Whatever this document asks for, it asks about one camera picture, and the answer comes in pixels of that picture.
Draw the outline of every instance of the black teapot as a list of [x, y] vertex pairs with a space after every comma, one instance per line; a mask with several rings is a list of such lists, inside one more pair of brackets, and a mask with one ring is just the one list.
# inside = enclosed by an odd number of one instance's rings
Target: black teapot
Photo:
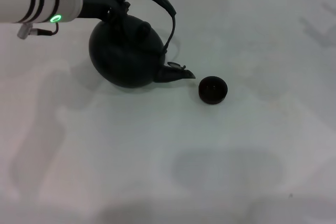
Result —
[[[90, 16], [89, 0], [82, 17]], [[185, 66], [169, 62], [165, 54], [175, 31], [176, 11], [168, 0], [153, 0], [173, 19], [173, 30], [165, 45], [145, 21], [127, 14], [130, 4], [126, 0], [113, 0], [108, 12], [90, 37], [89, 50], [93, 65], [108, 81], [125, 88], [138, 88], [151, 82], [172, 82], [195, 79]]]

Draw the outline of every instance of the teapot spout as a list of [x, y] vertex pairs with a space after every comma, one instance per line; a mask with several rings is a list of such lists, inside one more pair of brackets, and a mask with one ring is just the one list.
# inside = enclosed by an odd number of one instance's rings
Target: teapot spout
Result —
[[189, 70], [185, 70], [185, 67], [177, 67], [179, 65], [175, 64], [173, 67], [163, 66], [157, 73], [154, 78], [154, 82], [164, 83], [164, 82], [172, 82], [181, 79], [196, 79], [193, 73]]

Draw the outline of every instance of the white table surface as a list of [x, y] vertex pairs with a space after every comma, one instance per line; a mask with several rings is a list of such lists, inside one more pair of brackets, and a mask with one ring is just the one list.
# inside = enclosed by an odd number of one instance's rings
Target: white table surface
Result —
[[[167, 58], [197, 79], [137, 90], [90, 63], [97, 20], [0, 25], [0, 223], [335, 223], [336, 0], [170, 1]], [[165, 41], [169, 16], [130, 2]]]

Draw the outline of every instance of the green led ring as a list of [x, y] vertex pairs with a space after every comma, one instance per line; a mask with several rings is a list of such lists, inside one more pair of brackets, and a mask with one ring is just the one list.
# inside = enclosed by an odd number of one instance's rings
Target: green led ring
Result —
[[62, 19], [61, 15], [56, 15], [56, 16], [51, 18], [50, 22], [51, 23], [56, 23], [56, 22], [59, 22], [61, 19]]

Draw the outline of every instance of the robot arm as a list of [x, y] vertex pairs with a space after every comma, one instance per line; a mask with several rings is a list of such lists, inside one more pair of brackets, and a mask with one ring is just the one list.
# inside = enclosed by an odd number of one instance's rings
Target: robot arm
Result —
[[75, 18], [105, 21], [128, 9], [128, 4], [119, 0], [0, 0], [0, 6], [0, 23], [23, 23], [18, 33], [21, 39], [28, 35], [55, 34], [33, 29], [33, 23], [70, 22]]

